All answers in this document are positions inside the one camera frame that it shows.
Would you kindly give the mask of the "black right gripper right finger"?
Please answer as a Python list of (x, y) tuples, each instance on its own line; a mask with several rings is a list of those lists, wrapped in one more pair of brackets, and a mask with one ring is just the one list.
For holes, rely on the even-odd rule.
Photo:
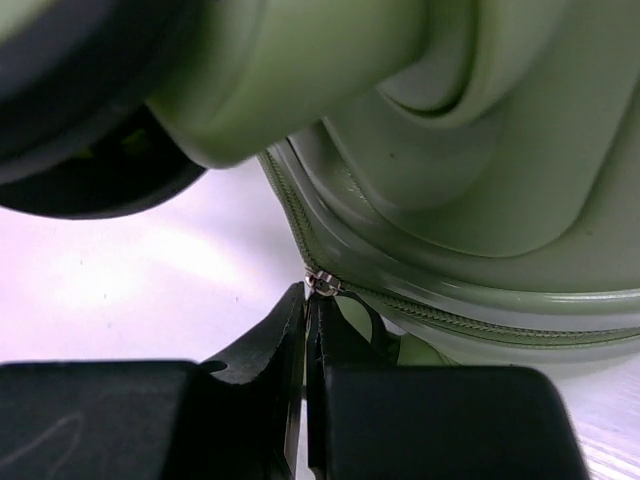
[(318, 479), (585, 479), (561, 397), (512, 366), (398, 366), (314, 294), (308, 465)]

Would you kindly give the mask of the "green hard-shell suitcase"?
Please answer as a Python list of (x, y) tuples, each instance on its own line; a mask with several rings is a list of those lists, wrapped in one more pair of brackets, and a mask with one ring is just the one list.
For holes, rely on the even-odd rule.
[(635, 1), (5, 1), (1, 204), (102, 219), (257, 157), (410, 362), (639, 353)]

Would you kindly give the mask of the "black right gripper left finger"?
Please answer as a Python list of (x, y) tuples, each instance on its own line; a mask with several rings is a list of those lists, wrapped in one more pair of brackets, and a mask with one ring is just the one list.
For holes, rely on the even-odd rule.
[(5, 479), (291, 479), (305, 290), (201, 363), (90, 361), (1, 368)]

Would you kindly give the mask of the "suitcase zipper pull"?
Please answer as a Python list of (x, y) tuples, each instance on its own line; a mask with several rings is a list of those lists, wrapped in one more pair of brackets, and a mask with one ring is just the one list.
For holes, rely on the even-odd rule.
[(305, 283), (312, 295), (324, 298), (335, 297), (343, 291), (341, 281), (325, 270), (307, 270)]

